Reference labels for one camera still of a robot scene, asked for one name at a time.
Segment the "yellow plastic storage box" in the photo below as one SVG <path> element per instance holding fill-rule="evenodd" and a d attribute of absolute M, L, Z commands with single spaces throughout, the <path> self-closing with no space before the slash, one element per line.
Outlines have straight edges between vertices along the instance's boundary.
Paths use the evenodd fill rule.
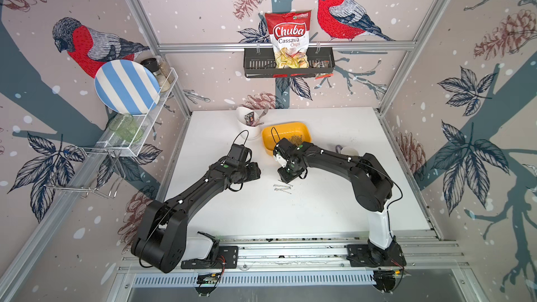
<path fill-rule="evenodd" d="M 311 142 L 308 127 L 302 122 L 269 125 L 262 131 L 262 140 L 266 153 L 272 156 L 275 145 L 284 138 L 294 145 Z"/>

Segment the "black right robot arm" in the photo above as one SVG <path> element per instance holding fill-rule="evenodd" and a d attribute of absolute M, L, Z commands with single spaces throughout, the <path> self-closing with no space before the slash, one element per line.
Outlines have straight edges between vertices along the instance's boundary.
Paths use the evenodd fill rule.
<path fill-rule="evenodd" d="M 283 138 L 275 145 L 273 156 L 281 165 L 278 174 L 284 183 L 305 179 L 309 169 L 321 169 L 349 181 L 356 201 L 369 212 L 368 251 L 371 260 L 380 264 L 397 249 L 399 245 L 389 214 L 392 190 L 396 185 L 374 155 L 343 155 L 309 142 L 294 145 Z"/>

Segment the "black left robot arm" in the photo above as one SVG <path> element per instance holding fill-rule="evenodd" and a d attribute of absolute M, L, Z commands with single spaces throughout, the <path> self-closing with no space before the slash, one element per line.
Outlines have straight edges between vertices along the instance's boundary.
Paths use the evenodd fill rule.
<path fill-rule="evenodd" d="M 140 261 L 163 273 L 174 270 L 187 250 L 190 220 L 216 195 L 232 185 L 260 179 L 261 170 L 252 161 L 252 151 L 232 144 L 226 156 L 209 166 L 207 172 L 179 195 L 153 201 L 145 209 L 131 245 L 131 253 Z"/>

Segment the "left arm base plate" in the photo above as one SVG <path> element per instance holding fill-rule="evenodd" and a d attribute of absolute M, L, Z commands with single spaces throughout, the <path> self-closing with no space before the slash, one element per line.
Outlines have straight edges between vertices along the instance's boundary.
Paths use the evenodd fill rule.
<path fill-rule="evenodd" d="M 236 268 L 239 258 L 238 246 L 221 246 L 220 239 L 204 233 L 187 237 L 186 250 L 180 262 L 180 268 L 212 269 Z"/>

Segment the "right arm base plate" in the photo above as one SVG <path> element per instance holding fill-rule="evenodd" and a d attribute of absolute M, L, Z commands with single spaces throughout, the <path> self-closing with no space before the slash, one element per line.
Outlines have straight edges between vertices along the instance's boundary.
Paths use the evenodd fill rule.
<path fill-rule="evenodd" d="M 368 241 L 367 244 L 349 244 L 346 246 L 346 259 L 351 267 L 406 267 L 407 262 L 400 244 L 393 238 L 387 249 L 383 250 Z"/>

